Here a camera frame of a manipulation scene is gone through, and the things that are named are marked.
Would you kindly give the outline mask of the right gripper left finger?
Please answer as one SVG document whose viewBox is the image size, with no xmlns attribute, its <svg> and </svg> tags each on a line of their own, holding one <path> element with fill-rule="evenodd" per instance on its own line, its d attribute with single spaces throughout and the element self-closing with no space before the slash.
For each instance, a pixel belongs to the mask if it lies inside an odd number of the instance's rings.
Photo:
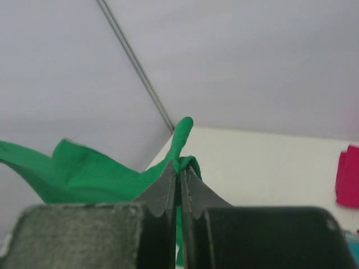
<svg viewBox="0 0 359 269">
<path fill-rule="evenodd" d="M 176 172 L 129 203 L 23 210 L 1 250 L 2 268 L 175 268 Z"/>
</svg>

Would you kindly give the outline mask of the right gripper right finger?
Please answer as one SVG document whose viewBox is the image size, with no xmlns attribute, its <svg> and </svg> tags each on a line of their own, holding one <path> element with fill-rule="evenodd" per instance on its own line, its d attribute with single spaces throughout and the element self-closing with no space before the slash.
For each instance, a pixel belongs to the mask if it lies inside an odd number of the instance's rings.
<svg viewBox="0 0 359 269">
<path fill-rule="evenodd" d="M 351 268 L 336 219 L 319 207 L 235 207 L 181 173 L 186 268 Z"/>
</svg>

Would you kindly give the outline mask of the green t shirt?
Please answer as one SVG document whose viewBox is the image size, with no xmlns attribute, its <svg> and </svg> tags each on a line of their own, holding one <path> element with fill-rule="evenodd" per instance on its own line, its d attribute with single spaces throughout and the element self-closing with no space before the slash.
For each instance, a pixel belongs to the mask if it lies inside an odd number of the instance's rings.
<svg viewBox="0 0 359 269">
<path fill-rule="evenodd" d="M 191 117 L 182 118 L 165 158 L 144 172 L 68 139 L 62 139 L 51 156 L 1 141 L 1 163 L 22 177 L 45 203 L 130 202 L 159 178 L 169 162 L 177 174 L 192 165 L 196 175 L 201 175 L 194 156 L 180 155 L 193 125 Z"/>
</svg>

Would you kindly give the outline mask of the turquoise t shirt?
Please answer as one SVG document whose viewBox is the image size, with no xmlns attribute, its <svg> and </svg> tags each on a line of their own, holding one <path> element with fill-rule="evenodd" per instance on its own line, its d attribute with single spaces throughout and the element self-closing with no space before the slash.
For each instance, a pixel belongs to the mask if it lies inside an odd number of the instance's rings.
<svg viewBox="0 0 359 269">
<path fill-rule="evenodd" d="M 359 238 L 358 234 L 352 233 L 350 231 L 344 231 L 344 237 L 346 242 L 349 245 L 350 250 L 354 255 L 358 255 L 358 248 L 359 248 Z"/>
</svg>

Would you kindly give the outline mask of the folded pink t shirt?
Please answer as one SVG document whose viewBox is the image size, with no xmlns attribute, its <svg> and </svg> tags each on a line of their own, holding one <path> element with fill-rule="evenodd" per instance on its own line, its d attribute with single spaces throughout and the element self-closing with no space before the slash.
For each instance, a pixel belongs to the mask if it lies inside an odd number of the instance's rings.
<svg viewBox="0 0 359 269">
<path fill-rule="evenodd" d="M 358 208 L 358 146 L 349 145 L 339 155 L 335 194 L 338 205 Z"/>
</svg>

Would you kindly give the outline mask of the left aluminium frame post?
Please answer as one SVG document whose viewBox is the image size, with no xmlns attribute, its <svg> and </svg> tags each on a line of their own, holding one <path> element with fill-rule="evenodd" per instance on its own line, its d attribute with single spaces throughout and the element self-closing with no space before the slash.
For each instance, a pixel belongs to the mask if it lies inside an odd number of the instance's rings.
<svg viewBox="0 0 359 269">
<path fill-rule="evenodd" d="M 108 1 L 97 0 L 97 3 L 100 9 L 102 10 L 105 18 L 109 22 L 112 30 L 114 31 L 115 36 L 117 37 L 119 43 L 121 44 L 123 50 L 125 51 L 127 58 L 130 60 L 134 70 L 136 71 L 138 77 L 140 78 L 146 92 L 150 96 L 162 120 L 164 120 L 170 133 L 173 133 L 175 129 L 175 124 L 171 120 L 171 117 L 169 116 L 163 102 L 161 101 L 159 95 L 157 94 L 153 84 L 149 80 L 140 60 L 138 59 L 135 51 L 133 50 L 129 40 L 125 35 L 125 32 L 123 31 L 117 18 L 115 17 L 114 12 L 112 11 Z"/>
</svg>

